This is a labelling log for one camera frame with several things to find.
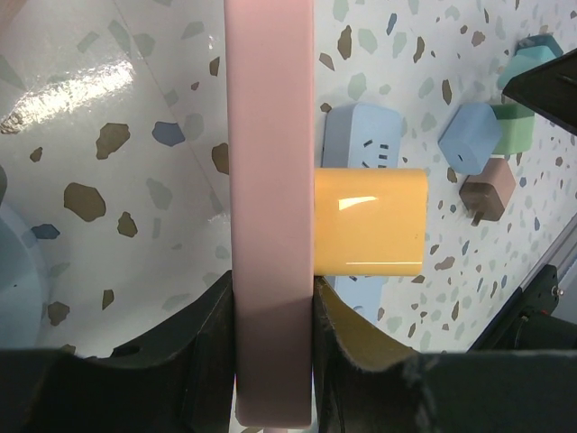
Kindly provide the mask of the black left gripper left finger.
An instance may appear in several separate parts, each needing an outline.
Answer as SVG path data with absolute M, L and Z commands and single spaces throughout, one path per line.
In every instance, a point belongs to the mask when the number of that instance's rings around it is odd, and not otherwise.
M 226 272 L 202 296 L 108 357 L 1 353 L 3 432 L 226 432 L 234 390 Z

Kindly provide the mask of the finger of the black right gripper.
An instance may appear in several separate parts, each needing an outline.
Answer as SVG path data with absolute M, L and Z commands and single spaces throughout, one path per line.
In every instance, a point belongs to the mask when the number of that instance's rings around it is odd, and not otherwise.
M 503 94 L 576 135 L 576 50 L 512 78 Z

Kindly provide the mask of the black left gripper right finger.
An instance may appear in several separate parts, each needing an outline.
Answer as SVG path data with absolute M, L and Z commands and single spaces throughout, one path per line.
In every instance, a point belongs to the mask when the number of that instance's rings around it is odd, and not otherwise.
M 314 280 L 321 432 L 574 432 L 575 351 L 424 353 Z

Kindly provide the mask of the turquoise charger plug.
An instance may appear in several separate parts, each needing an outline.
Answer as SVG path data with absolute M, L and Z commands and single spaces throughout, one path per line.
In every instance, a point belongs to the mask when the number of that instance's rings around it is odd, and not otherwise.
M 513 57 L 500 73 L 497 89 L 502 90 L 514 77 L 561 56 L 563 49 L 551 33 L 522 39 L 517 43 Z

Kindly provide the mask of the light green charger plug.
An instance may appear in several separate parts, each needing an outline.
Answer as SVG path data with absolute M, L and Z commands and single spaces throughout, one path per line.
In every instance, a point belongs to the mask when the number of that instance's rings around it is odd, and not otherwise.
M 533 143 L 535 112 L 519 103 L 492 105 L 491 108 L 502 132 L 493 153 L 507 156 L 527 152 Z

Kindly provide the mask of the light blue charger plug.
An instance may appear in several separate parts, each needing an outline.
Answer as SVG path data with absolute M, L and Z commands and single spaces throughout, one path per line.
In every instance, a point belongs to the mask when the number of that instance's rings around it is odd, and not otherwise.
M 492 107 L 484 102 L 459 106 L 438 140 L 449 166 L 464 175 L 480 174 L 502 136 Z

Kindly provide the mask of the pink brown charger plug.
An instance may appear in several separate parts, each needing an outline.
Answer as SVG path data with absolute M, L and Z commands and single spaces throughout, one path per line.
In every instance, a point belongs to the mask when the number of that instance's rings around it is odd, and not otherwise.
M 499 221 L 516 185 L 512 170 L 504 158 L 490 158 L 481 174 L 468 176 L 459 195 L 472 215 L 472 226 L 478 226 L 481 221 Z

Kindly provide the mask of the yellow charger plug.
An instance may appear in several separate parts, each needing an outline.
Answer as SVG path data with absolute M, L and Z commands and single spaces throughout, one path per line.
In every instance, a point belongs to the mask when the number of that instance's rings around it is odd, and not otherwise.
M 369 197 L 367 223 L 347 209 L 344 169 L 315 171 L 315 260 L 320 276 L 416 276 L 425 256 L 426 173 L 380 169 L 369 175 L 376 194 Z

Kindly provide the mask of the light blue power strip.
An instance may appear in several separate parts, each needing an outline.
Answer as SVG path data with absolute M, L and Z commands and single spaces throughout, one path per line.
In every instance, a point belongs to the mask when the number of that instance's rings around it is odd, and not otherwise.
M 346 188 L 345 206 L 359 214 L 353 220 L 358 225 L 369 221 L 369 197 L 377 191 L 369 175 L 398 166 L 401 124 L 398 112 L 363 102 L 338 106 L 326 116 L 321 167 L 344 169 L 353 182 Z M 383 276 L 328 276 L 326 280 L 348 307 L 372 324 L 377 322 Z

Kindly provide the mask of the pink power strip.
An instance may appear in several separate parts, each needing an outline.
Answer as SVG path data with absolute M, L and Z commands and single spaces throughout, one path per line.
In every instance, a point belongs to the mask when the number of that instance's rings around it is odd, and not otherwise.
M 224 5 L 236 417 L 312 418 L 314 5 Z

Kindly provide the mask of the aluminium front rail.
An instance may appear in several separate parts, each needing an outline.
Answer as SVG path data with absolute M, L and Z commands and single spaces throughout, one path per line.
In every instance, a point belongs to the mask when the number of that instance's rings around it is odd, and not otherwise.
M 482 350 L 574 350 L 576 312 L 568 291 L 576 291 L 576 220 L 562 230 L 535 268 L 472 344 Z

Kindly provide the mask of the black mounting base plate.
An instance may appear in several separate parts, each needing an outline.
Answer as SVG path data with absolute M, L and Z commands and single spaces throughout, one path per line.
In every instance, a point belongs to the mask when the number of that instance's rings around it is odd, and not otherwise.
M 553 316 L 561 294 L 557 268 L 543 266 L 524 289 L 513 292 L 471 350 L 574 350 L 576 325 Z

